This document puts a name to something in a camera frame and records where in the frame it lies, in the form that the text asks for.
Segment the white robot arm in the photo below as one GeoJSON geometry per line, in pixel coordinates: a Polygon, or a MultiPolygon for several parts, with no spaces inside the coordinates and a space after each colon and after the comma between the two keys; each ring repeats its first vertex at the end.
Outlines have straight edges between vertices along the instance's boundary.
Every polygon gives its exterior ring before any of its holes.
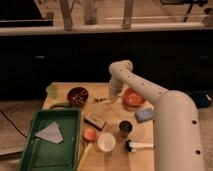
{"type": "Polygon", "coordinates": [[[109,65],[109,95],[126,84],[154,107],[153,142],[155,171],[205,171],[198,110],[185,93],[168,90],[133,72],[129,60],[109,65]]]}

